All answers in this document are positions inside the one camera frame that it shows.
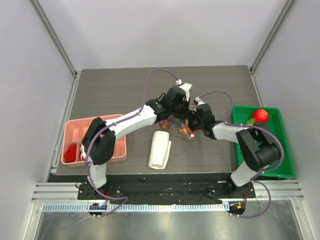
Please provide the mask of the orange fake fruit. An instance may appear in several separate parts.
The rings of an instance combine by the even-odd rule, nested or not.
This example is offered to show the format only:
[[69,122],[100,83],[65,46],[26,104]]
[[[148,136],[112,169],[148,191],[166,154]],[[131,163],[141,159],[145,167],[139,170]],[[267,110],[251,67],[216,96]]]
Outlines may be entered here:
[[192,132],[190,131],[190,129],[187,126],[178,125],[177,130],[181,135],[183,135],[185,137],[189,138],[192,135]]

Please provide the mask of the clear zip top bag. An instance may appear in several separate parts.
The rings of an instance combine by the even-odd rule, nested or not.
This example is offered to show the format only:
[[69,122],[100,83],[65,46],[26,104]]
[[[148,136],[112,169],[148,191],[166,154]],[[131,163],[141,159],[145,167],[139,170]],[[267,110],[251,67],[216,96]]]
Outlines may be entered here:
[[[194,137],[195,137],[195,133],[194,131],[192,131],[189,126],[188,126],[188,120],[187,119],[180,119],[180,118],[177,118],[176,116],[180,116],[181,114],[178,113],[178,110],[176,109],[173,109],[170,111],[170,115],[167,117],[167,119],[173,119],[174,120],[174,126],[172,127],[172,129],[170,130],[164,130],[164,129],[161,129],[160,126],[159,126],[159,122],[158,122],[158,127],[160,130],[163,130],[163,131],[167,131],[167,132],[170,132],[170,133],[173,133],[175,132],[177,136],[180,136],[180,137],[184,137],[184,138],[187,138],[188,140],[193,140]],[[182,134],[180,134],[178,132],[178,129],[177,129],[177,126],[181,126],[181,125],[184,125],[186,127],[188,127],[190,129],[190,131],[192,132],[192,135],[190,137],[186,137]]]

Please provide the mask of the green fake lettuce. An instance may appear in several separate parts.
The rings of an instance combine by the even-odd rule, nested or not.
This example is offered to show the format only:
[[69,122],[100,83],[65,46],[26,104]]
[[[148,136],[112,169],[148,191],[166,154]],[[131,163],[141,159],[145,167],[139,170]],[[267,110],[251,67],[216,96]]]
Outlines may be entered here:
[[246,124],[247,125],[254,125],[256,123],[256,121],[257,121],[256,118],[252,117],[246,122]]

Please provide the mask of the red fake tomato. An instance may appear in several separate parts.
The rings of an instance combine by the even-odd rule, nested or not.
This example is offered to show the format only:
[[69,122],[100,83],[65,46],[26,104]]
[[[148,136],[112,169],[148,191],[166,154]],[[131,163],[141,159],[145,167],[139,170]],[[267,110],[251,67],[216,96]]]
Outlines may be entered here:
[[265,109],[257,109],[253,112],[252,118],[256,123],[267,123],[269,120],[269,113]]

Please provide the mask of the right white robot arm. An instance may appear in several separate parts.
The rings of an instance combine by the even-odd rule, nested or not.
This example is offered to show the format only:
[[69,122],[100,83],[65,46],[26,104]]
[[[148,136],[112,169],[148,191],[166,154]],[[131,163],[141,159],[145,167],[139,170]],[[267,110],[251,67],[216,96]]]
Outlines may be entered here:
[[207,138],[239,145],[243,162],[225,182],[230,197],[238,197],[269,166],[284,160],[282,144],[264,123],[243,125],[218,121],[211,107],[202,103],[189,111],[187,124],[191,131],[202,131]]

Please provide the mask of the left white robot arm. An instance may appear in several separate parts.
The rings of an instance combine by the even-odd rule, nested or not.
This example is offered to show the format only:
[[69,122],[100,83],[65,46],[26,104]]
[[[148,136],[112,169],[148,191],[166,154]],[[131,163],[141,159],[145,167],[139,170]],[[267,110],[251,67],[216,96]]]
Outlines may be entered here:
[[89,194],[100,200],[107,192],[106,165],[112,158],[116,142],[122,137],[146,126],[173,116],[188,117],[191,83],[173,86],[159,98],[147,101],[142,107],[108,121],[97,117],[92,120],[82,141],[85,153],[84,167],[88,169]]

